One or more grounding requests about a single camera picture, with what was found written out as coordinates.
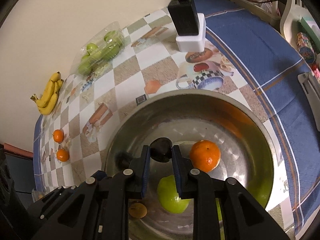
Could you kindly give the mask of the brown longan fruit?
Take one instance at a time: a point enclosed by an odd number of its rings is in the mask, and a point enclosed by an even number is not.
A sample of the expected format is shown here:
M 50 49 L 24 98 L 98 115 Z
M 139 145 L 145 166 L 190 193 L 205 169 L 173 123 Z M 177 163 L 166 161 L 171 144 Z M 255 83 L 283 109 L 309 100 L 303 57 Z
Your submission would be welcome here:
M 148 213 L 145 205 L 142 203 L 133 203 L 129 207 L 129 215 L 136 219 L 144 218 Z

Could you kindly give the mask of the large orange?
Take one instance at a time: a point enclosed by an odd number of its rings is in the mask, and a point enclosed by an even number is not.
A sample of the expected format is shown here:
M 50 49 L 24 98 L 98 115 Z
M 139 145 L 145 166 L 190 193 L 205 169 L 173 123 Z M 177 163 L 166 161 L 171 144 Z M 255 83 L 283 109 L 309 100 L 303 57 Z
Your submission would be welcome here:
M 208 173 L 219 165 L 221 152 L 216 143 L 200 140 L 191 147 L 189 158 L 194 168 Z

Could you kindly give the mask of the green mango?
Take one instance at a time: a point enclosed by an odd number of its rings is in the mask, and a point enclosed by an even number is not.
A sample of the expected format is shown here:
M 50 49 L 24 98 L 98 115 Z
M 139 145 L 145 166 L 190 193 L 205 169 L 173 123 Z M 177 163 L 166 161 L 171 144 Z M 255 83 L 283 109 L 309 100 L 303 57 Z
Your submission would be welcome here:
M 174 175 L 163 177 L 159 181 L 157 197 L 163 209 L 174 214 L 183 213 L 190 203 L 190 199 L 179 197 Z
M 219 202 L 218 198 L 216 198 L 215 200 L 216 200 L 217 215 L 218 215 L 218 219 L 219 219 L 220 239 L 225 240 L 225 233 L 223 230 L 223 221 L 222 221 L 220 202 Z

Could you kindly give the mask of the small orange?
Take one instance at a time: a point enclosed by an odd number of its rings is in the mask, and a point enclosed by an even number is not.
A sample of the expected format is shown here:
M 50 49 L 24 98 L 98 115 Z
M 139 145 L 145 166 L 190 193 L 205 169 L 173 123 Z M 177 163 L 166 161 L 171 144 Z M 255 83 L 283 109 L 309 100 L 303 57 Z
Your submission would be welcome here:
M 62 143 L 64 140 L 64 132 L 61 129 L 56 129 L 53 132 L 53 140 L 58 144 Z
M 56 153 L 57 160 L 61 162 L 67 162 L 69 160 L 69 152 L 64 148 L 57 150 Z

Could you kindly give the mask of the dark cherry with stem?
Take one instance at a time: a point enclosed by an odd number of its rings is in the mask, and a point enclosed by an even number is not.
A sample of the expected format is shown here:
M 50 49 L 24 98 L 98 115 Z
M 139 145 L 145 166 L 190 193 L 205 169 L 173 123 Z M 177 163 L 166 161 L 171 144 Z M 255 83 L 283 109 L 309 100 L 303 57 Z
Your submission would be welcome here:
M 151 159 L 167 163 L 172 158 L 172 141 L 166 137 L 158 138 L 150 144 L 149 150 Z

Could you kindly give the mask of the bag of small fruits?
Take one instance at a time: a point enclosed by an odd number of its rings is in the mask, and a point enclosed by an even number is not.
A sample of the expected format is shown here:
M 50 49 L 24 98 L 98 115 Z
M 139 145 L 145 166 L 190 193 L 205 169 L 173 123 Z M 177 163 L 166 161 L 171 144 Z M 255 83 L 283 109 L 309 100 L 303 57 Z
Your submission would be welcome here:
M 34 189 L 32 189 L 32 191 L 31 191 L 31 196 L 32 196 L 32 199 L 33 199 L 34 203 L 36 201 L 40 200 L 41 198 L 43 198 L 46 195 L 47 195 L 46 191 L 37 191 L 37 190 L 34 190 Z

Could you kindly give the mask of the patterned checkered tablecloth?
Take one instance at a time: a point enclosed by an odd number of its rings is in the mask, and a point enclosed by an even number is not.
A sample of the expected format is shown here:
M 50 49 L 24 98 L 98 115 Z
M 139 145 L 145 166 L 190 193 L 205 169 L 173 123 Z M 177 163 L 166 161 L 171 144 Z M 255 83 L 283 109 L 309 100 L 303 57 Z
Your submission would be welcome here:
M 271 107 L 258 85 L 247 81 L 238 57 L 221 52 L 208 34 L 203 54 L 180 53 L 174 25 L 165 9 L 145 16 L 123 29 L 125 48 L 102 72 L 86 79 L 70 75 L 59 91 L 50 115 L 39 117 L 35 127 L 34 172 L 36 189 L 50 192 L 56 187 L 79 185 L 104 166 L 107 142 L 116 126 L 140 103 L 158 94 L 195 88 L 193 79 L 202 73 L 218 72 L 213 89 L 252 111 L 263 123 L 276 148 L 274 183 L 268 210 L 294 238 L 289 187 L 280 142 L 272 127 Z M 53 132 L 61 129 L 58 144 Z M 69 152 L 69 160 L 57 160 L 57 150 Z

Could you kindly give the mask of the large steel bowl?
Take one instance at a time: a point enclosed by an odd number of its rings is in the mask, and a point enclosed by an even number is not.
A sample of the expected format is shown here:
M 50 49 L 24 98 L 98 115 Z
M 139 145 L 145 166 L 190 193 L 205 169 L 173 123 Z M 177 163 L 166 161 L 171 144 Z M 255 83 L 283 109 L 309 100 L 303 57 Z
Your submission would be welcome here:
M 274 144 L 261 121 L 228 96 L 176 90 L 147 100 L 111 135 L 105 171 L 146 169 L 144 218 L 130 239 L 282 239 L 266 211 Z

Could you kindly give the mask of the yellow banana bunch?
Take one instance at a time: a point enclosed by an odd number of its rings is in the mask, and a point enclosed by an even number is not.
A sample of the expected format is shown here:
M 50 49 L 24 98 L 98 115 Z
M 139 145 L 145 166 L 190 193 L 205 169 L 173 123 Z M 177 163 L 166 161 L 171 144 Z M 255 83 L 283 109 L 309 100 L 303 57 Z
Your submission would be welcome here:
M 47 82 L 46 88 L 40 98 L 33 94 L 30 99 L 36 103 L 37 109 L 42 115 L 49 115 L 55 108 L 59 98 L 59 91 L 63 85 L 61 73 L 55 72 Z

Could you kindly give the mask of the blue cloth table cover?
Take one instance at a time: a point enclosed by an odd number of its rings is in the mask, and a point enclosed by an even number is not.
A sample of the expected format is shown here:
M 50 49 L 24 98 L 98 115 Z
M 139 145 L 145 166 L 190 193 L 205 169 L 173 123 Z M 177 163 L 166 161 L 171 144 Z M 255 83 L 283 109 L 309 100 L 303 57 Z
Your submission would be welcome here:
M 247 81 L 258 85 L 271 107 L 272 127 L 285 164 L 294 233 L 300 238 L 319 211 L 319 131 L 297 76 L 310 68 L 298 52 L 269 24 L 227 0 L 196 0 L 207 34 L 221 52 L 238 57 Z M 218 72 L 209 87 L 213 89 Z M 201 85 L 193 79 L 195 88 Z

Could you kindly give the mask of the grey phone stand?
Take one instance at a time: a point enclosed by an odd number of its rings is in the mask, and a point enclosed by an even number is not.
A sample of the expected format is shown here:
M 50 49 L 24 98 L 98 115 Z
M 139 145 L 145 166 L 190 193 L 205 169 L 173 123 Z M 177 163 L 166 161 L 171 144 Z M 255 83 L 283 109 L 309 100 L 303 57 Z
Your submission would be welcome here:
M 309 102 L 317 131 L 320 131 L 320 93 L 319 83 L 312 72 L 304 72 L 297 76 L 303 92 Z

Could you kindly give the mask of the clear plastic fruit tray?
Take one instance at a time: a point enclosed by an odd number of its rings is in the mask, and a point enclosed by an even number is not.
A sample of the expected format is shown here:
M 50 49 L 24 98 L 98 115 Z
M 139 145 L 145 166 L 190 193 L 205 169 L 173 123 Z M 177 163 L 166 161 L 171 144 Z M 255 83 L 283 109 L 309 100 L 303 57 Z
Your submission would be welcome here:
M 89 77 L 102 72 L 125 48 L 124 34 L 118 22 L 112 22 L 94 35 L 76 54 L 70 73 Z

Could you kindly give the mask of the white charger dock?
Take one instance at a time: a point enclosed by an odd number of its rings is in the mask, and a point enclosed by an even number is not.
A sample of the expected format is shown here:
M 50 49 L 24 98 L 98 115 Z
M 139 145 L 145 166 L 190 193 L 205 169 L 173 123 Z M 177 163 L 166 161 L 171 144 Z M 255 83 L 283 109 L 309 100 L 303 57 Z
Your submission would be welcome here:
M 203 52 L 206 41 L 206 20 L 203 13 L 197 14 L 199 18 L 199 34 L 189 36 L 176 36 L 176 43 L 180 52 Z

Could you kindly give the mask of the white plastic chair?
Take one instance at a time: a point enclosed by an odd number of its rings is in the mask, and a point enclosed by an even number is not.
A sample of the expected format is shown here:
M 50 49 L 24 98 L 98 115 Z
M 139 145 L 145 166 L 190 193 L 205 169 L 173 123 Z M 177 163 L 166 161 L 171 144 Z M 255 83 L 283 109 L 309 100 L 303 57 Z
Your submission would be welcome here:
M 301 0 L 287 0 L 284 12 L 280 20 L 280 33 L 281 35 L 293 46 L 297 48 L 297 35 L 300 32 L 307 33 L 307 31 L 301 25 L 300 20 L 302 17 L 312 17 L 306 6 L 303 5 Z M 319 53 L 319 40 L 311 38 L 316 46 L 316 54 Z

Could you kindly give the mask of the green book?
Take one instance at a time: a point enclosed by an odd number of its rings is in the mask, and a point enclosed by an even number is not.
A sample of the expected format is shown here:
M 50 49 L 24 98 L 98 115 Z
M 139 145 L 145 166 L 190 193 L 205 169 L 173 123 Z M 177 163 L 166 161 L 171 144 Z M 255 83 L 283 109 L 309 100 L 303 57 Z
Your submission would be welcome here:
M 303 28 L 312 38 L 319 40 L 319 27 L 312 17 L 302 17 L 300 22 Z

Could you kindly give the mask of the black charger block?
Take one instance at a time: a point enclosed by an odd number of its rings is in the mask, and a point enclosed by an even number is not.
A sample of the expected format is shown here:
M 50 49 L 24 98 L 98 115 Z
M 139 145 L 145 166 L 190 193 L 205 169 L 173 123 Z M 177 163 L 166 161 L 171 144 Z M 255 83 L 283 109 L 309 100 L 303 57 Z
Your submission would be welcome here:
M 171 0 L 168 12 L 179 36 L 199 34 L 199 18 L 194 0 Z

